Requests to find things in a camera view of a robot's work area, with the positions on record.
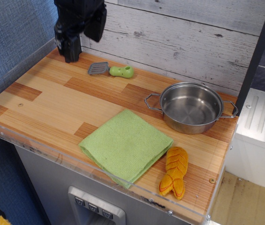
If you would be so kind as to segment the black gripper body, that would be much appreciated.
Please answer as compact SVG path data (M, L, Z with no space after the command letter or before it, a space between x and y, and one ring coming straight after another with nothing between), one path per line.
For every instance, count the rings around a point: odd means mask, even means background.
M97 10L106 9L103 0L55 0L58 20L55 26L84 33L84 29Z

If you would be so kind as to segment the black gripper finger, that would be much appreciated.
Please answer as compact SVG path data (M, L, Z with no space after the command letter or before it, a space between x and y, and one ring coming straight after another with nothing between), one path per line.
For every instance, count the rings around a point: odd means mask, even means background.
M99 42L103 35L106 16L107 10L105 8L97 10L84 29L85 36Z
M64 56L66 63L76 62L82 52L80 35L72 29L63 30L61 27L54 27L55 44L59 54Z

